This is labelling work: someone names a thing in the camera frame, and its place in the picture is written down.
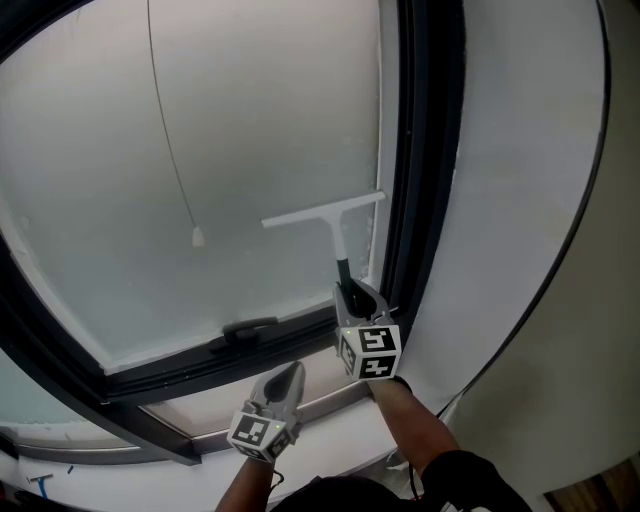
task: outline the frosted glass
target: frosted glass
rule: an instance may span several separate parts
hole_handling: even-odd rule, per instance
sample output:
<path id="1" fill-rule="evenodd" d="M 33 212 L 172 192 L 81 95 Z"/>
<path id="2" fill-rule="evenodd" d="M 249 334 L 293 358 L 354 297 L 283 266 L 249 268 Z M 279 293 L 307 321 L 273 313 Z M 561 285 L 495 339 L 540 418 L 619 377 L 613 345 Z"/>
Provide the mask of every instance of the frosted glass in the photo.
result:
<path id="1" fill-rule="evenodd" d="M 0 350 L 0 432 L 14 442 L 68 448 L 127 443 L 47 393 Z"/>
<path id="2" fill-rule="evenodd" d="M 96 0 L 0 66 L 0 224 L 27 278 L 108 370 L 330 299 L 321 221 L 260 220 L 377 176 L 375 0 Z M 368 274 L 373 207 L 344 218 Z"/>

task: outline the wooden floor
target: wooden floor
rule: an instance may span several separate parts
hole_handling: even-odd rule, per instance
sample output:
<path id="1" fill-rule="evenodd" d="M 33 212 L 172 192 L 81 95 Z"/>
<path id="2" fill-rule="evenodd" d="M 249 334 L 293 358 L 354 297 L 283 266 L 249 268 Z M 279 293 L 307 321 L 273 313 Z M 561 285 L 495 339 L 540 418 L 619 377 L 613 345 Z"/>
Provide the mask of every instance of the wooden floor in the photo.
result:
<path id="1" fill-rule="evenodd" d="M 555 512 L 640 511 L 640 479 L 631 459 L 575 485 L 546 493 Z"/>

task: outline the person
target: person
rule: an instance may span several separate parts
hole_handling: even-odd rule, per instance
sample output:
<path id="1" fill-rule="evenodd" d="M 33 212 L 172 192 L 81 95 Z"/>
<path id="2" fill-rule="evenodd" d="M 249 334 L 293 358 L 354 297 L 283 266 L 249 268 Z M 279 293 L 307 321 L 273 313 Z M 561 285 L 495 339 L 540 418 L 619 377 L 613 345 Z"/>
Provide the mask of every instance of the person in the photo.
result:
<path id="1" fill-rule="evenodd" d="M 405 509 L 440 512 L 447 503 L 457 510 L 530 512 L 493 464 L 460 449 L 446 425 L 413 396 L 403 379 L 368 383 L 400 452 L 421 476 L 422 498 L 401 500 L 381 484 L 362 477 L 316 477 L 280 502 L 273 509 L 275 512 Z M 247 459 L 217 512 L 263 512 L 273 474 L 272 464 Z"/>

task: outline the window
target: window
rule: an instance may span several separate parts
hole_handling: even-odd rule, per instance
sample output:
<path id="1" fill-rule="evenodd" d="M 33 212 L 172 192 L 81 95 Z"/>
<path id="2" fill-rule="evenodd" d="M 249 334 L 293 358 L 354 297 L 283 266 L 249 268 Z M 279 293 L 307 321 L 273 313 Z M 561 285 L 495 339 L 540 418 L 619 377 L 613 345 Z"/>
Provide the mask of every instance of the window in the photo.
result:
<path id="1" fill-rule="evenodd" d="M 34 8 L 0 64 L 1 346 L 140 460 L 185 464 L 225 422 L 189 401 L 277 364 L 318 362 L 312 404 L 362 396 L 322 362 L 329 229 L 261 219 L 382 189 L 343 229 L 352 275 L 406 339 L 446 210 L 464 40 L 458 3 L 189 4 Z M 265 316 L 250 343 L 221 334 Z"/>

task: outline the white wall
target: white wall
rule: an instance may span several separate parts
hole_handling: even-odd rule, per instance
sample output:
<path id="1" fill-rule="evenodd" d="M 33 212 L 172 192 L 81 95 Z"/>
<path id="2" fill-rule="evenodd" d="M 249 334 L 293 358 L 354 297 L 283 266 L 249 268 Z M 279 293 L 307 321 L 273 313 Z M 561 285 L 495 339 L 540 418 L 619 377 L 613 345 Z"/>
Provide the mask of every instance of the white wall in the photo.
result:
<path id="1" fill-rule="evenodd" d="M 605 0 L 612 97 L 595 188 L 567 257 L 453 428 L 517 490 L 573 484 L 640 450 L 640 12 Z"/>
<path id="2" fill-rule="evenodd" d="M 604 87 L 595 1 L 472 0 L 465 18 L 455 181 L 400 368 L 436 411 L 504 342 L 564 242 Z"/>

